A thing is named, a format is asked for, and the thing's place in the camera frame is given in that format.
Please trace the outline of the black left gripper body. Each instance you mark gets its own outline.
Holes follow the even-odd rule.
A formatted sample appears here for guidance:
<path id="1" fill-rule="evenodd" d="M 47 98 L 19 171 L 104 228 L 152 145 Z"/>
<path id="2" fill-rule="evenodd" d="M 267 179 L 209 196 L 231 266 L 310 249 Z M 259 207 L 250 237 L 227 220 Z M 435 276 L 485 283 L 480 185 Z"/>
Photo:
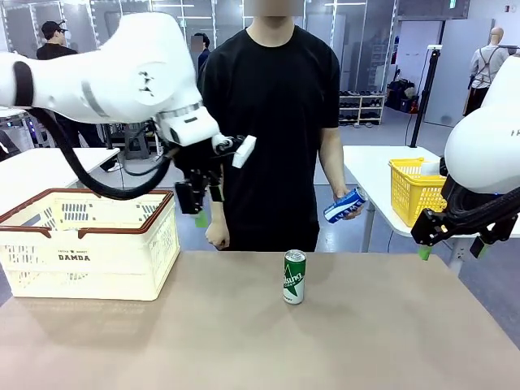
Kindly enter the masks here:
<path id="1" fill-rule="evenodd" d="M 211 140 L 180 147 L 173 155 L 173 162 L 185 179 L 195 173 L 206 177 L 211 186 L 221 184 L 222 157 L 214 151 Z"/>

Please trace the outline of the person's right hand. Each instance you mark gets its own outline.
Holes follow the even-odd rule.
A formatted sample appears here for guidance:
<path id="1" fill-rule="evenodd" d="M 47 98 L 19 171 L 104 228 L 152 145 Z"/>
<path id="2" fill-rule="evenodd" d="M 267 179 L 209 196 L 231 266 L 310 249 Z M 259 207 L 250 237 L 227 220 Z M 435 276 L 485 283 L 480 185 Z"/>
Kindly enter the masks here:
<path id="1" fill-rule="evenodd" d="M 224 250 L 230 244 L 230 235 L 225 222 L 211 222 L 206 230 L 206 239 L 217 250 Z"/>

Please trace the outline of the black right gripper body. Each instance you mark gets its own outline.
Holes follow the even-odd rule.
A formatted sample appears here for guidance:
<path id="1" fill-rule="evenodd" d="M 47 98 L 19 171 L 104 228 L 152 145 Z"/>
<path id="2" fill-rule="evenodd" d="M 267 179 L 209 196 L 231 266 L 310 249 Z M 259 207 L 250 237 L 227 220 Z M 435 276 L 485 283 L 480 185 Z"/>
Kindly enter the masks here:
<path id="1" fill-rule="evenodd" d="M 482 236 L 488 244 L 507 241 L 512 233 L 512 215 L 490 214 L 446 215 L 446 238 Z"/>

